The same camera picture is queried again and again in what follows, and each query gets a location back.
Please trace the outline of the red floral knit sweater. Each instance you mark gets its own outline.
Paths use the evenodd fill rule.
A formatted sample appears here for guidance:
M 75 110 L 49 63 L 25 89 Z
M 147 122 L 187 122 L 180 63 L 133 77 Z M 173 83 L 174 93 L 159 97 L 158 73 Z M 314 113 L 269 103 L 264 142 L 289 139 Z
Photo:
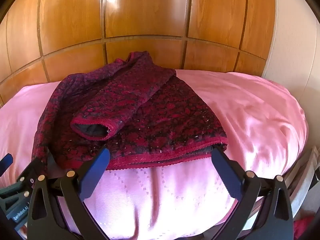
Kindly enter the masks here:
M 227 144 L 210 107 L 144 51 L 64 78 L 40 117 L 31 157 L 75 169 L 107 149 L 108 168 L 119 170 L 202 159 Z

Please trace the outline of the grey bedside furniture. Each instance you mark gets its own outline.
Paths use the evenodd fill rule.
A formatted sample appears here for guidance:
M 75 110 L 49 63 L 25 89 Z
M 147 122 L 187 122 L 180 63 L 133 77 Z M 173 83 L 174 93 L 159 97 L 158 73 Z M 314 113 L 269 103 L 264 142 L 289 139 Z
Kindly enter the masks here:
M 306 198 L 317 168 L 319 168 L 319 150 L 313 146 L 309 152 L 301 155 L 285 176 L 293 217 Z

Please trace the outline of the pink bed cover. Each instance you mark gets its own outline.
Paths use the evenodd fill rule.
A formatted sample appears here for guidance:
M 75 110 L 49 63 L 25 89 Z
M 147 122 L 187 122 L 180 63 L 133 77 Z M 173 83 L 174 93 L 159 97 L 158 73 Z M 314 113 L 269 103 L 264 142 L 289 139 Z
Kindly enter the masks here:
M 178 70 L 177 76 L 216 114 L 228 138 L 226 155 L 244 170 L 274 178 L 301 154 L 308 124 L 286 88 L 245 74 Z M 24 87 L 1 108 L 1 155 L 14 158 L 1 187 L 13 184 L 29 164 L 39 118 L 56 86 Z M 106 171 L 85 203 L 111 239 L 176 239 L 224 222 L 236 201 L 205 158 Z

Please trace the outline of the wooden panelled headboard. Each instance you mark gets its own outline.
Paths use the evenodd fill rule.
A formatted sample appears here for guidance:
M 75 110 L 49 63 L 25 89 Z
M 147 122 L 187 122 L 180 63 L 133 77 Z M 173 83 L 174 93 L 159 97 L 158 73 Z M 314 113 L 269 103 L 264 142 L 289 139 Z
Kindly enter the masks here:
M 14 0 L 1 19 L 1 104 L 134 51 L 167 68 L 259 76 L 275 9 L 275 0 Z

